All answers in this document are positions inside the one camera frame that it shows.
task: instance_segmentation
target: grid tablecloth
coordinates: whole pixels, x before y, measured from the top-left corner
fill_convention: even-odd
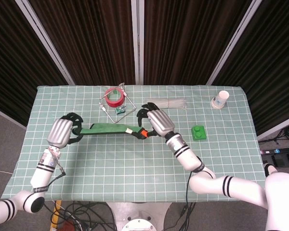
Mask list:
[[[38,87],[23,147],[2,198],[20,190],[32,190],[31,177],[48,146],[46,141],[55,119],[69,112],[79,114],[84,128],[92,123],[111,123],[100,110],[99,98],[109,86]],[[220,90],[230,97],[221,110],[212,109],[211,99]],[[145,98],[185,98],[187,109],[165,109],[176,131],[217,177],[236,176],[264,186],[264,171],[248,101],[242,88],[222,86],[125,86],[137,107],[121,123],[137,126],[136,113]],[[125,102],[127,109],[131,106]],[[191,127],[203,125],[207,139],[193,141]],[[143,126],[150,130],[149,122]],[[173,157],[161,137],[138,140],[130,135],[85,136],[61,150],[66,176],[55,181],[45,199],[182,202],[189,172]],[[56,168],[53,178],[60,171]],[[223,195],[188,194],[189,201],[231,200]]]

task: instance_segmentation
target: paper cup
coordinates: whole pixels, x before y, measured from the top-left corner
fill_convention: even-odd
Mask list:
[[[228,98],[229,93],[226,90],[222,90],[211,100],[211,105],[215,109],[221,109],[225,106]]]

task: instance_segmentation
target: black curtain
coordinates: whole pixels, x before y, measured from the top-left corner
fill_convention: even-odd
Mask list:
[[[241,86],[257,134],[289,118],[289,0],[264,0],[214,85]]]
[[[135,84],[131,0],[30,0],[77,85]]]
[[[0,0],[0,111],[27,125],[37,86],[66,85],[14,0]]]
[[[146,0],[144,83],[206,84],[250,2]]]

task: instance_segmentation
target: gray floor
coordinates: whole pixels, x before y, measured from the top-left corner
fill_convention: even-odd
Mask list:
[[[12,172],[21,151],[21,146],[25,136],[25,131],[0,116],[0,170]],[[262,149],[273,149],[289,147],[288,142],[280,142],[277,146],[274,142],[262,144]],[[0,173],[0,197],[10,178],[9,174]],[[167,211],[164,220],[164,228],[175,224],[180,215],[182,203],[173,203]],[[99,208],[105,216],[106,210]],[[266,210],[255,205],[244,202],[204,202],[198,203],[191,215],[191,231],[263,231],[266,222]],[[43,208],[37,214],[28,214],[18,212],[16,218],[0,225],[0,231],[24,230],[24,231],[48,231],[50,227],[50,213]],[[178,230],[178,228],[169,229],[169,231]]]

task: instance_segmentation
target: table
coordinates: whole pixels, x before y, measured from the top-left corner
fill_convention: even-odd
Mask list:
[[[48,146],[55,119],[79,114],[84,128],[111,123],[99,98],[109,86],[38,87],[19,160],[2,199],[32,190],[31,177]],[[220,90],[230,97],[221,110],[210,100]],[[145,98],[185,98],[187,109],[166,109],[176,131],[217,177],[236,176],[264,186],[264,170],[248,101],[242,88],[222,86],[125,86],[137,107],[121,122],[137,125],[136,113]],[[193,141],[191,127],[203,125],[207,139]],[[150,130],[149,122],[143,126]],[[138,140],[125,134],[87,136],[61,150],[66,176],[55,181],[45,199],[107,202],[183,202],[189,172],[173,157],[161,137]],[[56,168],[53,176],[60,171]],[[229,201],[223,195],[188,194],[189,201]]]

